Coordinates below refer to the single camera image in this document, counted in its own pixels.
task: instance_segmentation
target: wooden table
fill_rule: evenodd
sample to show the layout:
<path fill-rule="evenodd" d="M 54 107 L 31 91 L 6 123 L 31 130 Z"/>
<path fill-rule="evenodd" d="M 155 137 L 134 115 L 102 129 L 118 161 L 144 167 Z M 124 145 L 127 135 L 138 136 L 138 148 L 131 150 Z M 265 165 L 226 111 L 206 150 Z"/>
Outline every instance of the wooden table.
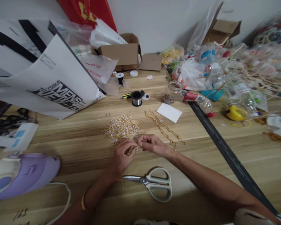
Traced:
<path fill-rule="evenodd" d="M 95 181 L 110 162 L 114 146 L 102 131 L 114 117 L 123 113 L 131 114 L 140 122 L 140 134 L 155 134 L 169 144 L 169 140 L 160 133 L 152 120 L 145 117 L 145 110 L 155 111 L 160 106 L 162 93 L 171 78 L 166 70 L 162 70 L 154 73 L 153 80 L 147 80 L 146 76 L 151 74 L 151 71 L 139 71 L 137 77 L 126 74 L 129 89 L 121 88 L 119 92 L 119 96 L 134 90 L 144 90 L 150 94 L 150 100 L 143 101 L 141 107 L 132 106 L 131 99 L 107 96 L 61 121 L 37 114 L 40 127 L 25 153 L 46 153 L 61 159 L 61 169 L 53 181 L 69 185 L 72 191 L 71 203 L 81 197 L 86 187 Z M 270 105 L 277 107 L 281 103 L 280 100 L 274 100 Z M 240 185 L 189 104 L 176 102 L 172 106 L 183 112 L 176 124 L 158 116 L 187 142 L 186 146 L 179 142 L 177 151 Z M 213 107 L 217 113 L 216 117 L 211 118 L 213 124 L 281 213 L 281 143 L 262 134 L 267 131 L 266 126 L 255 122 L 251 128 L 231 126 L 231 120 L 220 113 L 224 107 L 222 102 L 213 103 Z M 13 106 L 8 113 L 15 114 L 16 109 Z M 0 158 L 6 155 L 0 149 Z M 159 203 L 151 197 L 144 185 L 119 180 L 98 207 L 93 224 L 132 224 L 140 218 L 181 224 L 220 224 L 231 221 L 181 171 L 153 153 L 139 150 L 125 174 L 144 175 L 155 166 L 161 166 L 171 174 L 171 201 Z M 44 225 L 62 212 L 67 196 L 64 186 L 47 185 L 22 196 L 1 200 L 0 224 L 29 222 L 30 225 Z M 17 218 L 18 211 L 22 210 L 22 215 Z"/>

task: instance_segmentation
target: wristband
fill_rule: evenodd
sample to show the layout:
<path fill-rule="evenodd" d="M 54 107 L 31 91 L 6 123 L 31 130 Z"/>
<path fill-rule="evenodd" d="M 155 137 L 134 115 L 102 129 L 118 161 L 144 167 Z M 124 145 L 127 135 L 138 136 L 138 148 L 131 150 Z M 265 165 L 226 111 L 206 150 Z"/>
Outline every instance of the wristband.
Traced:
<path fill-rule="evenodd" d="M 84 205 L 84 196 L 85 196 L 85 193 L 87 192 L 87 190 L 88 190 L 90 187 L 91 187 L 91 186 L 89 186 L 89 187 L 85 190 L 85 192 L 83 193 L 82 199 L 81 199 L 81 208 L 82 208 L 83 211 L 86 211 L 86 212 L 88 212 L 88 213 L 89 213 L 90 211 L 85 208 L 85 205 Z"/>

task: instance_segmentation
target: scissors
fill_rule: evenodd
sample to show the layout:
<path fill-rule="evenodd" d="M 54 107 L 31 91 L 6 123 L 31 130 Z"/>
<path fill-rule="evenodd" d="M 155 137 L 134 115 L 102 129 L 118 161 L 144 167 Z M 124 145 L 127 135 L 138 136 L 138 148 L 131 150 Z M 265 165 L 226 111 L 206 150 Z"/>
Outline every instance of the scissors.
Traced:
<path fill-rule="evenodd" d="M 159 178 L 159 177 L 152 177 L 153 172 L 158 170 L 162 170 L 166 174 L 166 178 Z M 150 194 L 155 198 L 157 201 L 165 203 L 170 201 L 172 198 L 172 186 L 171 186 L 171 177 L 169 172 L 162 167 L 157 167 L 153 169 L 147 176 L 145 177 L 138 177 L 138 176 L 123 176 L 124 179 L 129 181 L 133 181 L 136 183 L 142 183 L 146 186 L 149 190 Z M 159 198 L 155 196 L 152 192 L 152 188 L 160 188 L 160 189 L 167 189 L 168 193 L 165 198 Z"/>

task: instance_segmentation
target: yellow tape measure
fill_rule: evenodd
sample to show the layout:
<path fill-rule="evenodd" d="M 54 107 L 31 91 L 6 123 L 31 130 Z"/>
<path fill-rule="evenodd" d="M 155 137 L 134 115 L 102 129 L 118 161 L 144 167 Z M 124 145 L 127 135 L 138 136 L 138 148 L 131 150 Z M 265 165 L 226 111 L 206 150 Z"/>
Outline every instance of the yellow tape measure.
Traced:
<path fill-rule="evenodd" d="M 232 105 L 226 109 L 226 115 L 234 121 L 242 121 L 248 119 L 247 114 L 248 113 L 245 110 L 242 110 L 235 105 Z"/>

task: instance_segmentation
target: jar of beads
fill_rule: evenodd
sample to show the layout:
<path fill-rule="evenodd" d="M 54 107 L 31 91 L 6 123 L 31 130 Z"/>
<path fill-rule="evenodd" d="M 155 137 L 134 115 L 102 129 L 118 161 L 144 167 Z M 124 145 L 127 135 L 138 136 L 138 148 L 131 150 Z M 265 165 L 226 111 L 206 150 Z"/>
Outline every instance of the jar of beads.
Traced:
<path fill-rule="evenodd" d="M 166 104 L 174 103 L 182 91 L 182 84 L 179 81 L 171 81 L 165 88 L 162 100 Z"/>

